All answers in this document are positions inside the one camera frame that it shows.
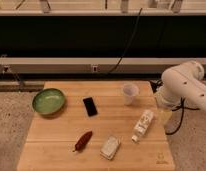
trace small box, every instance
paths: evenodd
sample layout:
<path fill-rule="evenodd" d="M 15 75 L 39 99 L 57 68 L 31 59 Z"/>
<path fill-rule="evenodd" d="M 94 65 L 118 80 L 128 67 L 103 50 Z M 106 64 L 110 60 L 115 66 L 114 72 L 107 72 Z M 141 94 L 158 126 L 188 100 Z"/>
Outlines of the small box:
<path fill-rule="evenodd" d="M 100 153 L 108 160 L 112 160 L 119 146 L 120 141 L 116 137 L 110 136 L 101 148 Z"/>

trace bottle cap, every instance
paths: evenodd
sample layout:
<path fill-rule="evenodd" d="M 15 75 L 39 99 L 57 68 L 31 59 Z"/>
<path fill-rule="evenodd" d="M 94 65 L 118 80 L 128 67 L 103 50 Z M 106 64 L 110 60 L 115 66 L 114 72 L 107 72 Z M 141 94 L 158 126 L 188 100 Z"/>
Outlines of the bottle cap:
<path fill-rule="evenodd" d="M 132 139 L 132 141 L 134 141 L 134 142 L 138 142 L 139 137 L 138 137 L 137 135 L 133 135 L 133 136 L 131 137 L 131 139 Z"/>

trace black smartphone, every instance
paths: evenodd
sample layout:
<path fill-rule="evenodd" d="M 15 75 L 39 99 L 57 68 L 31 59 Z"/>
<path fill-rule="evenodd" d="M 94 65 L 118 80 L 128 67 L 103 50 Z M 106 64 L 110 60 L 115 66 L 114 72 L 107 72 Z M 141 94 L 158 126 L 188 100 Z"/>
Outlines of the black smartphone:
<path fill-rule="evenodd" d="M 88 116 L 94 116 L 97 114 L 97 109 L 96 109 L 96 106 L 94 104 L 92 97 L 83 99 L 83 102 L 85 104 Z"/>

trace black panel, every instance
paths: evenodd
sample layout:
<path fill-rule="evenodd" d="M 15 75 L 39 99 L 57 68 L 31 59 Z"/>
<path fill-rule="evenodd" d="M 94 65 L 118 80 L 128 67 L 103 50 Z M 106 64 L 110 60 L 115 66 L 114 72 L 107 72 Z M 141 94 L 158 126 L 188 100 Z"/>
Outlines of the black panel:
<path fill-rule="evenodd" d="M 119 57 L 136 16 L 0 16 L 0 55 Z M 142 16 L 129 57 L 206 57 L 206 16 Z"/>

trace green bowl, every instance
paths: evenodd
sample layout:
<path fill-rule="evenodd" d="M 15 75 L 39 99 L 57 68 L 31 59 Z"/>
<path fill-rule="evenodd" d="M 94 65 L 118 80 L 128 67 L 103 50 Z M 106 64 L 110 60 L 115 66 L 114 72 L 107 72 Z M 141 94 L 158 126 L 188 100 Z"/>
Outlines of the green bowl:
<path fill-rule="evenodd" d="M 64 103 L 65 95 L 58 89 L 49 88 L 34 97 L 32 106 L 37 113 L 47 116 L 59 111 Z"/>

